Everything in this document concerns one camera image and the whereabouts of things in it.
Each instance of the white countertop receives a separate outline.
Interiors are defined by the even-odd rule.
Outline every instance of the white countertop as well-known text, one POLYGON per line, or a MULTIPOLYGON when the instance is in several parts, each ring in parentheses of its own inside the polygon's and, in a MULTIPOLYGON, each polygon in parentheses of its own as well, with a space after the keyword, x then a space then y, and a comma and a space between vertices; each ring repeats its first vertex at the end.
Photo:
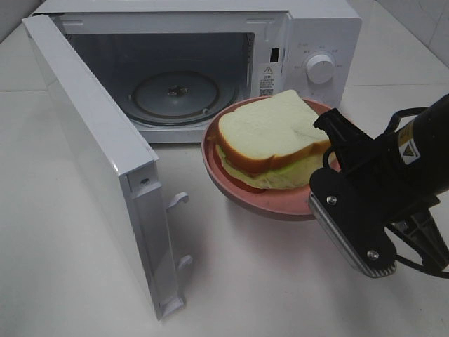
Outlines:
MULTIPOLYGON (((449 69, 378 3, 340 110, 370 136, 396 110, 449 92, 449 69)), ((402 265, 353 271, 316 221, 263 218, 209 179, 199 145, 153 146, 187 306, 162 322, 135 285, 67 141, 22 27, 0 44, 0 336, 447 336, 449 281, 402 265)), ((449 242, 449 195, 432 209, 449 242)), ((414 256, 402 244, 398 249, 414 256)))

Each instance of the microwave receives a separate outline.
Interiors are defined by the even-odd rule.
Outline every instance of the microwave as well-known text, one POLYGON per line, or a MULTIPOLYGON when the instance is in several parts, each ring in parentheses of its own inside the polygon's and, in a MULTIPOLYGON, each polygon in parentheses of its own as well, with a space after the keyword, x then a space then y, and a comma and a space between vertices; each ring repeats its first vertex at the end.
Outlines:
POLYGON ((184 305, 157 154, 236 101, 338 106, 361 19, 345 0, 47 0, 23 20, 74 160, 161 319, 184 305))

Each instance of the microwave control knob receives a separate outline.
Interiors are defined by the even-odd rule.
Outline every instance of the microwave control knob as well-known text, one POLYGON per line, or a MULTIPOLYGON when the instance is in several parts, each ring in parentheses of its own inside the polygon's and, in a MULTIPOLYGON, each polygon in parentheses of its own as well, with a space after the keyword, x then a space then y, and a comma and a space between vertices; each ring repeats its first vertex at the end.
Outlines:
POLYGON ((334 75, 334 61, 328 54, 315 54, 306 61, 306 71, 313 83, 326 83, 334 75))

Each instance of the warning label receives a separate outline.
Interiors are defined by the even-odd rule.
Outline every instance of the warning label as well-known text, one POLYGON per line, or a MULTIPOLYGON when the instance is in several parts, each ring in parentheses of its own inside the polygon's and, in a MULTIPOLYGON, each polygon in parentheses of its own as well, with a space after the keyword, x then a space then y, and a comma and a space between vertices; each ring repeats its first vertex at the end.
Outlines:
POLYGON ((413 121, 405 125, 398 133, 399 153, 406 165, 421 157, 413 140, 413 121))
POLYGON ((413 138, 399 147, 399 153, 401 154, 402 160, 406 165, 413 163, 421 157, 413 138))
POLYGON ((413 122, 414 119, 405 125, 398 134, 398 145, 401 146, 413 138, 413 122))
POLYGON ((259 96, 273 95, 276 91, 280 71, 277 69, 278 65, 265 63, 260 65, 259 72, 259 96))

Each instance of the open microwave door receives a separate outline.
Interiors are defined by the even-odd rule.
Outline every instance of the open microwave door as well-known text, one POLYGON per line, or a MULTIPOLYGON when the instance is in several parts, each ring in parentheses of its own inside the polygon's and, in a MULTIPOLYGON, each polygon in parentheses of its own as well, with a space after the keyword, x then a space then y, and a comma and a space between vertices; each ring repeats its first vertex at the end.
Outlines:
POLYGON ((184 303, 157 155, 47 15, 23 23, 74 158, 160 319, 184 303))

